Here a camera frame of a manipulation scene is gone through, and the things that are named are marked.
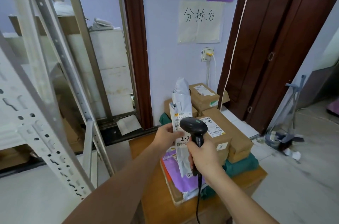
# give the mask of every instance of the door hinge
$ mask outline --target door hinge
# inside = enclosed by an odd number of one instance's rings
[[[271,53],[269,54],[269,57],[267,58],[268,61],[273,60],[275,53],[273,51],[271,51]]]

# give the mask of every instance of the person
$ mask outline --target person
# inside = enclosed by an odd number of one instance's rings
[[[52,0],[55,12],[58,16],[74,16],[74,10],[71,5],[65,3],[65,0]]]
[[[160,157],[181,136],[181,132],[173,133],[171,123],[159,127],[153,142],[125,168],[87,196],[63,223],[130,223],[146,182]],[[217,150],[210,140],[206,139],[201,148],[189,141],[187,147],[191,154],[191,167],[194,162],[237,224],[278,223],[227,176],[218,163]]]

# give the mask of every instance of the plastic mailer bag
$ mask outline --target plastic mailer bag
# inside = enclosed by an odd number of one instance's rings
[[[192,117],[191,95],[189,93],[189,84],[184,78],[179,78],[172,93],[172,103],[169,104],[171,113],[173,132],[182,131],[184,136],[175,140],[177,159],[181,177],[191,178],[192,170],[189,165],[189,151],[187,143],[190,134],[183,131],[180,127],[180,120],[186,117]]]

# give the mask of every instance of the white metal shelving rack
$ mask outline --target white metal shelving rack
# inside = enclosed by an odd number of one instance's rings
[[[82,200],[97,186],[98,157],[104,162],[110,176],[114,174],[114,170],[52,2],[15,1],[35,87],[1,34],[0,110],[5,115],[3,117],[15,123],[24,143],[43,158],[72,194]],[[75,157],[66,139],[34,9],[39,12],[40,20],[86,123],[82,164]],[[92,154],[92,142],[97,153]]]

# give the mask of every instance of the white shirt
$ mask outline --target white shirt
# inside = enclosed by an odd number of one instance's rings
[[[74,16],[73,7],[62,1],[54,2],[54,9],[58,16]]]

